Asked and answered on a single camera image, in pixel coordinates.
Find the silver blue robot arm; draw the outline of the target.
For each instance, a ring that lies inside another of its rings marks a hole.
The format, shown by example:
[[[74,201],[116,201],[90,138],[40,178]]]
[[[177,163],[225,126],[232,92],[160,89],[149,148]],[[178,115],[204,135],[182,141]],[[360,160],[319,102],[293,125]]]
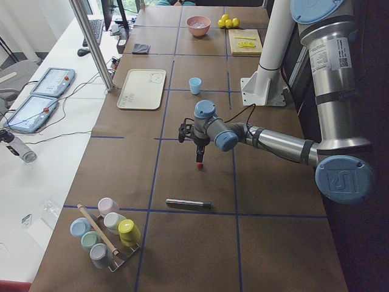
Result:
[[[241,79],[243,105],[281,106],[286,85],[281,66],[294,29],[303,46],[300,57],[309,64],[315,96],[320,142],[300,139],[248,122],[226,122],[215,104],[203,100],[194,108],[194,121],[182,123],[179,140],[190,138],[202,165],[205,147],[213,142],[229,151],[238,143],[266,150],[280,158],[315,168],[320,192],[340,204],[356,204],[373,190],[374,172],[359,154],[371,142],[355,130],[356,88],[349,38],[355,31],[352,1],[275,1],[258,69]]]

